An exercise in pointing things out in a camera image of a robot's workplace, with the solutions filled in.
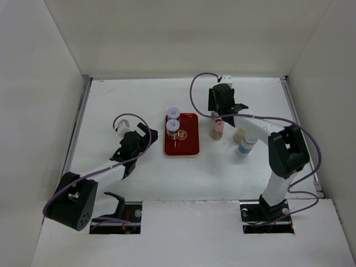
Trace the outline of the grey-lid spice jar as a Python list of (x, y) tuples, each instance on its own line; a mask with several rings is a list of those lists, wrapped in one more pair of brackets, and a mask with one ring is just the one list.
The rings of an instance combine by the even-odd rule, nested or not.
[(168, 109), (166, 116), (168, 120), (180, 121), (181, 112), (178, 108), (172, 107)]
[(169, 119), (166, 122), (166, 134), (170, 140), (179, 138), (180, 122), (176, 119)]

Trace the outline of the grey-lid spice jar front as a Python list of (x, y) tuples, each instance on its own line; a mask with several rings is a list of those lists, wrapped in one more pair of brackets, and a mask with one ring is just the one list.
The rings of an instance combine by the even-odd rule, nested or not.
[(172, 107), (168, 109), (166, 116), (168, 120), (180, 121), (181, 112), (178, 108)]

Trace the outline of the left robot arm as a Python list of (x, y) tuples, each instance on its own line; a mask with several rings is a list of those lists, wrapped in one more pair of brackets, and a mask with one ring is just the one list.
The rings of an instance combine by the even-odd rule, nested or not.
[(117, 202), (110, 203), (106, 214), (99, 215), (96, 195), (99, 187), (108, 187), (116, 180), (127, 178), (135, 169), (137, 159), (157, 141), (158, 131), (148, 128), (142, 122), (137, 124), (144, 134), (130, 129), (126, 120), (122, 120), (114, 128), (120, 136), (119, 148), (102, 166), (83, 174), (65, 173), (52, 198), (43, 208), (46, 218), (65, 225), (76, 231), (83, 230), (90, 219), (101, 223), (129, 223), (125, 216), (125, 199), (109, 191), (105, 195), (114, 197)]

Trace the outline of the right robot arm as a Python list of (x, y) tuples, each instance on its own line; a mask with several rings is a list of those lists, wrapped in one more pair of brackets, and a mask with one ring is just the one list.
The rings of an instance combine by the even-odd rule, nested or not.
[(235, 90), (226, 83), (209, 89), (208, 110), (229, 125), (244, 131), (239, 155), (247, 155), (257, 141), (268, 146), (271, 176), (259, 197), (258, 214), (271, 220), (278, 214), (292, 180), (309, 162), (310, 156), (301, 130), (296, 125), (280, 126), (270, 119), (260, 119), (242, 103), (235, 103)]

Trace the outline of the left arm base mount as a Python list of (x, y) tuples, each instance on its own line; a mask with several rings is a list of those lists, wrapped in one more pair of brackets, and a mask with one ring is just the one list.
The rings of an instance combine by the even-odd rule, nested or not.
[(135, 235), (141, 233), (143, 203), (126, 201), (112, 192), (104, 192), (94, 205), (90, 234)]

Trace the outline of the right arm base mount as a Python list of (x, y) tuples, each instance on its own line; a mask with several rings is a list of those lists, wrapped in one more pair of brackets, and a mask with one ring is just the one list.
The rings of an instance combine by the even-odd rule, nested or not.
[(240, 203), (244, 234), (293, 234), (294, 226), (290, 216), (275, 221), (289, 213), (289, 205), (284, 201), (271, 214), (262, 211), (258, 201)]

